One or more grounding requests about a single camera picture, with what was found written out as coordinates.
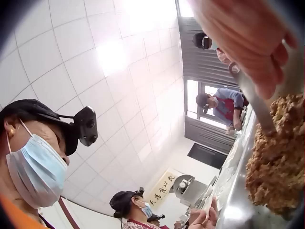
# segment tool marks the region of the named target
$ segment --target white tile wall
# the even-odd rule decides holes
[[[114,155],[104,144],[86,161],[91,168],[93,168],[97,173],[100,173],[113,159]]]
[[[54,32],[64,61],[94,48],[90,27],[85,18],[61,25]]]
[[[82,104],[86,104],[95,110],[99,117],[114,105],[106,80],[102,80],[79,95]]]
[[[15,39],[14,33],[11,34],[7,38],[7,40],[4,43],[3,47],[4,48],[2,50],[2,53],[0,54],[0,60],[2,60],[3,58],[7,57],[7,55],[9,55],[12,51],[14,51],[17,48],[16,39]]]
[[[0,63],[0,74],[0,104],[2,107],[5,107],[18,93],[30,84],[22,67],[18,51],[8,55]]]
[[[16,29],[18,46],[52,29],[48,0],[37,2]]]
[[[42,0],[0,57],[0,109],[25,98],[62,115],[94,108],[99,138],[69,156],[63,196],[105,214],[117,191],[149,181],[183,132],[177,15],[174,0],[160,4]]]
[[[132,93],[128,97],[122,99],[117,103],[116,106],[124,124],[132,119],[132,117],[134,117],[140,111],[137,96],[135,93]]]
[[[115,13],[93,15],[88,19],[96,46],[103,45],[104,42],[109,40],[121,38],[120,28],[117,23]]]
[[[64,64],[59,65],[37,79],[32,83],[32,86],[39,101],[48,104],[54,111],[76,96]]]
[[[84,0],[87,15],[94,15],[114,11],[114,3],[112,0]]]
[[[66,61],[65,66],[78,94],[104,78],[103,69],[99,64],[95,49]]]
[[[19,51],[31,83],[62,63],[52,30],[25,43]]]
[[[97,119],[98,131],[104,141],[107,141],[122,126],[123,123],[115,107],[112,107]]]
[[[53,26],[86,16],[83,0],[49,0]]]

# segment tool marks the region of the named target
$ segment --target red apron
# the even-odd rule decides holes
[[[224,106],[229,110],[226,114],[223,113],[219,108],[216,107],[216,110],[219,111],[226,119],[233,120],[233,113],[234,113],[234,100],[232,99],[221,99],[216,97],[218,101],[223,101]]]
[[[135,220],[128,220],[128,222],[135,223],[135,224],[140,225],[140,226],[143,226],[143,227],[145,227],[145,228],[147,228],[147,229],[153,229],[152,227],[147,226],[147,225],[145,225],[145,224],[143,224],[143,223],[140,223],[140,222],[138,222],[138,221],[135,221]]]

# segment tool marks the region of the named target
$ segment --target person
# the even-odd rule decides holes
[[[123,229],[160,229],[157,225],[150,224],[147,220],[153,215],[148,202],[139,191],[120,191],[116,193],[109,202],[115,210],[113,216],[118,219],[125,218]],[[213,206],[207,217],[204,210],[192,210],[193,222],[189,229],[215,229],[217,214]]]
[[[152,214],[152,216],[147,219],[147,222],[160,227],[159,220],[164,219],[164,218],[165,218],[165,215],[156,216],[155,214]]]
[[[200,49],[212,49],[216,51],[218,59],[225,65],[229,65],[231,61],[227,55],[222,51],[215,41],[209,38],[204,32],[196,33],[193,36],[193,43],[197,48]]]
[[[152,214],[152,216],[147,219],[147,222],[160,227],[160,222],[159,222],[160,219],[161,219],[160,216],[156,216],[155,214]]]
[[[175,222],[174,229],[182,229],[181,220],[178,220],[178,221]]]
[[[0,111],[0,203],[14,228],[53,228],[38,213],[63,191],[74,128],[37,100],[15,101]]]
[[[288,60],[282,40],[297,42],[263,0],[188,0],[202,30],[231,62],[251,77],[257,93],[269,99],[283,81],[281,66]]]
[[[199,94],[196,97],[196,103],[204,109],[213,108],[213,114],[221,119],[227,126],[227,130],[241,130],[242,123],[240,120],[241,111],[248,101],[241,92],[227,88],[218,88],[212,96],[210,94]]]

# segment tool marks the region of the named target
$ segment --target gold earring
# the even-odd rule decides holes
[[[9,137],[13,137],[15,135],[15,131],[13,129],[9,130]]]

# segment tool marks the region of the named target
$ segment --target calligraphy scroll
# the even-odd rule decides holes
[[[157,209],[162,203],[176,178],[177,174],[175,175],[170,169],[162,175],[157,184],[149,192],[148,196],[145,197],[152,209]]]

